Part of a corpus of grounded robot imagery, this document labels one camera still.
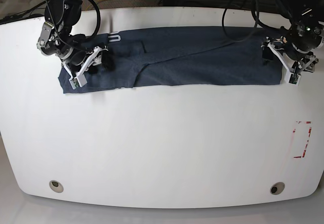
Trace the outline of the black robot arm image-left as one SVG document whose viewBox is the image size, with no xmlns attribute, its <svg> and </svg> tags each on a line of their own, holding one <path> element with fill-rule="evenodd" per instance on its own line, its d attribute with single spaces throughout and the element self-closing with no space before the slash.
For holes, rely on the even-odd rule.
<svg viewBox="0 0 324 224">
<path fill-rule="evenodd" d="M 37 48 L 46 56 L 57 56 L 72 80 L 86 71 L 96 73 L 99 65 L 108 71 L 115 69 L 106 43 L 99 41 L 99 8 L 94 0 L 88 1 L 96 11 L 96 27 L 90 36 L 71 34 L 81 17 L 83 0 L 45 0 L 45 22 Z"/>
</svg>

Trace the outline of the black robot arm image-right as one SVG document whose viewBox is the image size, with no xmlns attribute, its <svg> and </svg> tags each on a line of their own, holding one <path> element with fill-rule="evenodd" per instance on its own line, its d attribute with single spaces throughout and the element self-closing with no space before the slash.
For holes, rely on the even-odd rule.
<svg viewBox="0 0 324 224">
<path fill-rule="evenodd" d="M 268 36 L 264 39 L 262 57 L 266 62 L 278 58 L 286 70 L 286 82 L 297 84 L 302 72 L 313 72 L 318 62 L 313 50 L 323 46 L 323 25 L 312 0 L 275 0 L 275 3 L 280 14 L 289 20 L 289 29 L 264 24 L 260 20 L 259 0 L 252 0 L 253 30 L 242 39 L 232 38 L 229 34 L 226 37 L 233 42 L 243 42 L 256 32 L 258 26 L 277 33 L 279 38 Z"/>
</svg>

